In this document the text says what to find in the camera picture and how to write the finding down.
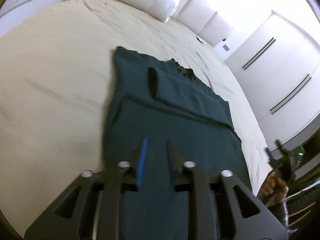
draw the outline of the white wall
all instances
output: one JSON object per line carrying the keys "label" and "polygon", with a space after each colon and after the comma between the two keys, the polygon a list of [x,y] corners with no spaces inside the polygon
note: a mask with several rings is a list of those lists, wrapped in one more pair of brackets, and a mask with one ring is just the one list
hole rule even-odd
{"label": "white wall", "polygon": [[318,43],[320,24],[305,0],[208,0],[213,8],[234,26],[226,42],[215,50],[221,60],[226,60],[271,14],[272,9],[291,20]]}

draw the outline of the silver screw head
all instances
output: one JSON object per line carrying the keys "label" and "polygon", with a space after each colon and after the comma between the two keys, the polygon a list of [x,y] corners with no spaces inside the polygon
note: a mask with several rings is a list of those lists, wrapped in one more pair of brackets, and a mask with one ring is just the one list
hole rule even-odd
{"label": "silver screw head", "polygon": [[196,166],[196,163],[194,163],[194,162],[185,162],[183,165],[186,168],[194,168]]}
{"label": "silver screw head", "polygon": [[232,171],[229,171],[229,170],[224,170],[221,172],[221,175],[223,177],[231,177],[233,175]]}
{"label": "silver screw head", "polygon": [[119,162],[118,166],[120,168],[129,168],[130,167],[130,163],[129,162]]}
{"label": "silver screw head", "polygon": [[85,170],[82,172],[81,176],[85,178],[90,178],[93,174],[93,171]]}

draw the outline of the hand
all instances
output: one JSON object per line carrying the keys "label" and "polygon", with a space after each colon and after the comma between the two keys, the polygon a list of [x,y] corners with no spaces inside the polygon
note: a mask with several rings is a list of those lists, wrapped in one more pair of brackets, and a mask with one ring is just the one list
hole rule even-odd
{"label": "hand", "polygon": [[274,206],[282,203],[287,196],[289,188],[287,187],[286,182],[283,179],[276,176],[276,173],[274,171],[271,172],[263,182],[257,195],[258,199],[262,200],[264,197],[272,194],[276,185],[281,187],[281,191],[272,197],[271,204],[269,206]]}

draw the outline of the bed sheet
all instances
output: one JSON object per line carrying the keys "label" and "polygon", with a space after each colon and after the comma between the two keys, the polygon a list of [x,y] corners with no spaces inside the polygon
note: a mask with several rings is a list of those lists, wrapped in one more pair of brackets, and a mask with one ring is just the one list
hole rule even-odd
{"label": "bed sheet", "polygon": [[82,170],[102,169],[117,46],[192,68],[229,102],[254,194],[271,170],[249,103],[212,46],[115,0],[66,1],[0,38],[0,208],[21,235]]}

